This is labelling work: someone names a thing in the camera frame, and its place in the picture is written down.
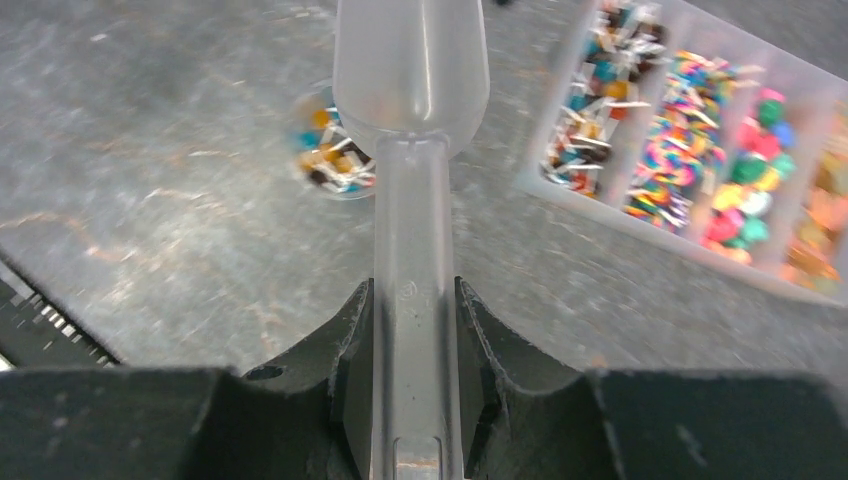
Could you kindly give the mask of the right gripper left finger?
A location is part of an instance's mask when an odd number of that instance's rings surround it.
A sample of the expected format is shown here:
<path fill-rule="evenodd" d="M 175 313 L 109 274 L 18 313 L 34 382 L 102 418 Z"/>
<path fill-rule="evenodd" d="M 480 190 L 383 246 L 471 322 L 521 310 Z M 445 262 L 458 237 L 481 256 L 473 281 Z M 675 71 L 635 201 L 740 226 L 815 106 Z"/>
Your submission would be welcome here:
<path fill-rule="evenodd" d="M 217 367 L 13 368 L 1 376 L 5 479 L 359 479 L 370 404 L 347 439 L 362 283 L 312 334 L 245 375 Z"/>

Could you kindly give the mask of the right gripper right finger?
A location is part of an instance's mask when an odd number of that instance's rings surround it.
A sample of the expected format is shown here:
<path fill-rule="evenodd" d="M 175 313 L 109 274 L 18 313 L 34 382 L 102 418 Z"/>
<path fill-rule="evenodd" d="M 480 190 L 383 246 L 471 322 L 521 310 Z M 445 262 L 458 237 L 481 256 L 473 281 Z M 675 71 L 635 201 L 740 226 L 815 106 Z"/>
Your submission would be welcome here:
<path fill-rule="evenodd" d="M 843 479 L 847 399 L 746 369 L 576 370 L 455 282 L 471 479 Z"/>

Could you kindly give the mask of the clear plastic scoop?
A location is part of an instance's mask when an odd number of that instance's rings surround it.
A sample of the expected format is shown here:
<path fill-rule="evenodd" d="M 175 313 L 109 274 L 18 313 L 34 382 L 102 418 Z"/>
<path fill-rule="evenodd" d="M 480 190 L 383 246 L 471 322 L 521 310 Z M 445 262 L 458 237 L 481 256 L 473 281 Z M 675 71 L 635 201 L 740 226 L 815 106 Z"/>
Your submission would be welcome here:
<path fill-rule="evenodd" d="M 333 95 L 375 159 L 372 474 L 464 477 L 449 163 L 490 95 L 478 1 L 342 1 Z"/>

